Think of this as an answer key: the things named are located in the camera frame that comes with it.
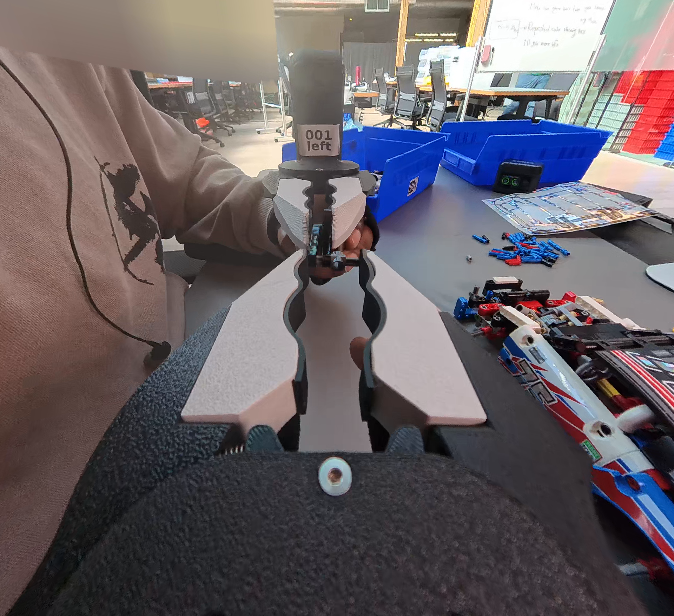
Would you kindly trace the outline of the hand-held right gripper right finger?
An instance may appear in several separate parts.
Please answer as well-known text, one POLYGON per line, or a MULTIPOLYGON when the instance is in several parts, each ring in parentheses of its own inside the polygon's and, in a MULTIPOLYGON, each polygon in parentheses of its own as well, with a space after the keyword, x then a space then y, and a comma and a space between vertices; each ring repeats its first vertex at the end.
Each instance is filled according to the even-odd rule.
POLYGON ((425 440, 437 427, 474 427, 487 414, 440 310, 375 252, 359 261, 363 347, 359 406, 371 447, 411 426, 425 440))

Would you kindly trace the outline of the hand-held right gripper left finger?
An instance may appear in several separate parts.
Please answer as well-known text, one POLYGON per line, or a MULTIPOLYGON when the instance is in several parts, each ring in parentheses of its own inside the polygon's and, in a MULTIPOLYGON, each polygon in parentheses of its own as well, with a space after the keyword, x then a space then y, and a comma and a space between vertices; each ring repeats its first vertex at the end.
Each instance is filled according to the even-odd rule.
POLYGON ((279 431, 308 404, 306 352, 297 333, 306 317, 308 258, 298 250, 235 300, 181 411, 193 424, 279 431))

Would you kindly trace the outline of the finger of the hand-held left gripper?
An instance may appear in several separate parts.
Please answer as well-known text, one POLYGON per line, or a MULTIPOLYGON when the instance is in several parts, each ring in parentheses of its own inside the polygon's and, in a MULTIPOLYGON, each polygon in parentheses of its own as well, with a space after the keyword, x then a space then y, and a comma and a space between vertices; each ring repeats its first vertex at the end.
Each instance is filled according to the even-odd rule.
POLYGON ((273 197, 274 212, 286 236, 299 249, 306 249, 310 237, 311 183, 301 179, 280 179, 273 197))
POLYGON ((357 227, 364 216, 366 194, 359 178, 335 178, 330 180, 332 187, 330 206, 332 214, 332 248, 340 248, 357 227))

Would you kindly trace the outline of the black thin connector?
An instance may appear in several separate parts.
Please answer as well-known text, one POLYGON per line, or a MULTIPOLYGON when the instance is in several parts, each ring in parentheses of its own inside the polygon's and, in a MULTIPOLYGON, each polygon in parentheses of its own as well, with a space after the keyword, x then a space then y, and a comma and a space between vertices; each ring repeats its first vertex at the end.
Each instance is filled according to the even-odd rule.
POLYGON ((332 228, 330 224, 313 224, 309 235, 308 267, 311 270, 331 266, 332 228))

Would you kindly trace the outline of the blue parts bin with tag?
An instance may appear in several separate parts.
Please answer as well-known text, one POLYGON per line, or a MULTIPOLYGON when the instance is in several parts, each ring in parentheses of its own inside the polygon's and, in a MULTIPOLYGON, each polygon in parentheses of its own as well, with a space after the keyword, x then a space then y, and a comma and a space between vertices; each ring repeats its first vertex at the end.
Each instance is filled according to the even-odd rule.
MULTIPOLYGON (((376 180, 374 193, 366 195, 364 215, 370 211, 378 222, 426 190, 434 182, 444 145, 445 138, 434 133, 376 127, 343 129, 342 159, 355 162, 361 173, 368 172, 376 180)), ((282 162, 294 159, 294 143, 284 146, 282 155, 282 162)), ((327 196, 308 198, 309 231, 313 224, 332 227, 330 182, 328 190, 327 196)))

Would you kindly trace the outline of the toy race car model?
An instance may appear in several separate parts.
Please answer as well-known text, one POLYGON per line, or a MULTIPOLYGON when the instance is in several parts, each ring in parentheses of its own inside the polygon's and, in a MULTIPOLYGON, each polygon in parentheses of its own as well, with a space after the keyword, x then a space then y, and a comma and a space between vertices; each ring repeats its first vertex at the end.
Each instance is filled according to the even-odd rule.
POLYGON ((459 297, 453 316, 500 345, 503 368, 593 464, 593 493, 654 547, 640 561, 673 575, 673 334, 618 317, 602 301, 525 290, 494 277, 459 297))

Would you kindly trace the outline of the person's left forearm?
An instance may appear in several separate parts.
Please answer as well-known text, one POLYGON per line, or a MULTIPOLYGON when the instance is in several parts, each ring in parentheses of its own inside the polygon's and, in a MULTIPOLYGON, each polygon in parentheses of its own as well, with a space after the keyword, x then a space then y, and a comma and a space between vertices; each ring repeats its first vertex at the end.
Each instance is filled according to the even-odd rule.
POLYGON ((125 135, 163 238, 276 257, 296 250, 280 231, 262 180, 206 148, 176 120, 148 108, 139 129, 125 135))

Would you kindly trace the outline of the grey desk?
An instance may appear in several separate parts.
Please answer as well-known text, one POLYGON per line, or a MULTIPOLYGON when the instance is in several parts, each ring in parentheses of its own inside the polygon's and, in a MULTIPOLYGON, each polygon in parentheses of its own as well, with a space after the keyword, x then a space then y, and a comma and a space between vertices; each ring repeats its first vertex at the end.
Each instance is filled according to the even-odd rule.
MULTIPOLYGON (((487 278, 486 257, 464 260, 474 249, 472 231, 501 236, 505 222, 487 211, 473 186, 440 168, 435 184, 379 224, 375 254, 440 310, 456 350, 487 414, 483 426, 437 427, 425 439, 431 452, 454 458, 497 484, 554 529, 581 559, 599 549, 591 503, 591 460, 559 422, 451 315, 459 290, 487 278)), ((186 243, 185 252, 205 261, 186 298, 186 330, 190 335, 207 317, 220 313, 215 338, 231 304, 283 260, 252 255, 220 244, 186 243)), ((306 352, 308 410, 319 401, 346 404, 361 419, 359 379, 363 347, 370 337, 361 313, 364 293, 354 268, 323 287, 305 290, 306 317, 297 333, 306 352)), ((198 364, 198 375, 204 366, 198 364)), ((225 446, 242 442, 230 424, 193 424, 185 428, 223 428, 225 446)))

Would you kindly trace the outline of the person's left hand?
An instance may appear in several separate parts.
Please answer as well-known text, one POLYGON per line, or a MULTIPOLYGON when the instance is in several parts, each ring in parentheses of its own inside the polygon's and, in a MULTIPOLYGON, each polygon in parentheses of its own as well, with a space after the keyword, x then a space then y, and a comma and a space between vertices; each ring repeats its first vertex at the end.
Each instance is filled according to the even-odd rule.
MULTIPOLYGON (((379 228, 377 222, 370 220, 364 215, 357 223, 355 228, 350 233, 349 237, 341 243, 341 245, 334 247, 334 252, 340 252, 347 260, 353 260, 355 263, 359 262, 362 250, 375 250, 376 244, 379 240, 379 228)), ((349 272, 355 266, 350 266, 348 263, 344 265, 343 269, 333 269, 332 267, 316 267, 309 272, 310 279, 316 285, 324 285, 331 279, 340 277, 349 272)))

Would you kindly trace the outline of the black office chair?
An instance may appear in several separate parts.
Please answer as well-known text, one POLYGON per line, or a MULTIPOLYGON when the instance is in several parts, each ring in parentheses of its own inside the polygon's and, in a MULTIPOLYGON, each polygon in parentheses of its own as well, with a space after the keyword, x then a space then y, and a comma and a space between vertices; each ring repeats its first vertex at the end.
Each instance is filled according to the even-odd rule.
POLYGON ((427 113, 427 126, 433 132, 440 132, 447 121, 455 121, 458 106, 448 103, 448 89, 445 80, 445 60, 432 60, 429 64, 431 80, 431 103, 427 113))
POLYGON ((383 68, 375 68, 374 74, 378 90, 376 109, 382 115, 392 115, 396 104, 397 89, 387 83, 383 68))
POLYGON ((185 92, 185 99, 189 118, 188 128, 193 130, 203 143, 212 141, 223 148, 224 142, 216 131, 220 130, 231 137, 234 128, 224 122, 218 106, 212 99, 208 81, 192 78, 191 89, 185 92))
POLYGON ((427 104, 424 98, 419 95, 414 66, 397 66, 395 80, 397 85, 396 100, 388 127, 396 125, 402 129, 420 131, 426 115, 427 104))

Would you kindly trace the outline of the pile of blue pins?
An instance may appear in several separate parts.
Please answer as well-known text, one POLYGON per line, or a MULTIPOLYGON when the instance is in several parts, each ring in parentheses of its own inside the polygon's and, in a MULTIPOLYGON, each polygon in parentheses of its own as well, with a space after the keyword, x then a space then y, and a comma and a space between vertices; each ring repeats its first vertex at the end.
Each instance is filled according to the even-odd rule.
POLYGON ((571 255, 568 249, 551 239, 542 239, 523 232, 502 232, 492 241, 485 234, 472 234, 471 239, 486 249, 487 256, 505 266, 542 265, 553 267, 561 258, 571 255))

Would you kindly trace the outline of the black small device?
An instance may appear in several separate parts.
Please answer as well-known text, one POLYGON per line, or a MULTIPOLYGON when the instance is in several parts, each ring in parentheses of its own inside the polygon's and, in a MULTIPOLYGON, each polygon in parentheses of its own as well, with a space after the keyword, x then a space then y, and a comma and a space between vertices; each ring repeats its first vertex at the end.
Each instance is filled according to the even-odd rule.
POLYGON ((491 190, 502 195, 534 192, 538 189, 544 165, 509 159, 501 162, 491 190))

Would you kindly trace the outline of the wooden long table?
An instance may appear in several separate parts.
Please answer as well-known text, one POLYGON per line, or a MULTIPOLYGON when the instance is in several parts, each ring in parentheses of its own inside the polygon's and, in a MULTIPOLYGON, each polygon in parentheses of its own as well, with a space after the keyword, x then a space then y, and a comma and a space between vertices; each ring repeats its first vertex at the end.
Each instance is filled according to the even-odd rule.
MULTIPOLYGON (((432 88, 431 84, 417 85, 418 95, 422 101, 427 101, 432 97, 432 88)), ((467 96, 467 89, 465 88, 454 88, 448 87, 446 90, 447 101, 444 103, 444 106, 447 106, 452 100, 452 103, 456 102, 457 117, 456 121, 460 120, 460 114, 464 112, 461 110, 464 104, 464 98, 467 96)), ((518 88, 518 87, 490 87, 487 89, 477 89, 472 87, 470 94, 468 94, 468 105, 473 105, 479 108, 479 112, 482 112, 484 108, 488 106, 489 100, 494 99, 513 99, 518 102, 522 102, 524 109, 519 109, 516 113, 516 118, 524 118, 525 112, 527 110, 527 105, 530 102, 543 102, 544 103, 544 115, 542 118, 545 120, 553 119, 553 104, 558 99, 564 99, 569 95, 569 90, 561 89, 532 89, 532 88, 518 88)))

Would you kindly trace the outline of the holographic sticker sheet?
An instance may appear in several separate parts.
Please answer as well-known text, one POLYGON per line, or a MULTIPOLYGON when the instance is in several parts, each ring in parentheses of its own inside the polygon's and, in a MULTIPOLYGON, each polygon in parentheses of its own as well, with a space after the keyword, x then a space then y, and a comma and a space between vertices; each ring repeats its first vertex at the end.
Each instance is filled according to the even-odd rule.
POLYGON ((592 230, 658 214, 617 190, 585 182, 484 199, 483 203, 517 231, 534 236, 592 230))

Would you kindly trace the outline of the whiteboard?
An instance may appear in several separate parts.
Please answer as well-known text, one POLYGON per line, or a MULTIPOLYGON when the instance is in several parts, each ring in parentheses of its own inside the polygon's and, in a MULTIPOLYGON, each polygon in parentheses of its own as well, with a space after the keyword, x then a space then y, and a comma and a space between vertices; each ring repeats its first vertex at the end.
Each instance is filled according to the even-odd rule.
POLYGON ((476 72, 581 72, 616 0, 491 0, 476 72))

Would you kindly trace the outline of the stack of red and blue bins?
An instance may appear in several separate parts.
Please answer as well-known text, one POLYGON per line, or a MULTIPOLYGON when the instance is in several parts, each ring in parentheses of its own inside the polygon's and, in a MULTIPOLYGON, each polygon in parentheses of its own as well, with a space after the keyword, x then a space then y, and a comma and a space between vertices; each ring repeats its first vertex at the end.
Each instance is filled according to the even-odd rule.
POLYGON ((609 133, 604 150, 673 166, 673 70, 611 71, 588 85, 578 124, 609 133))

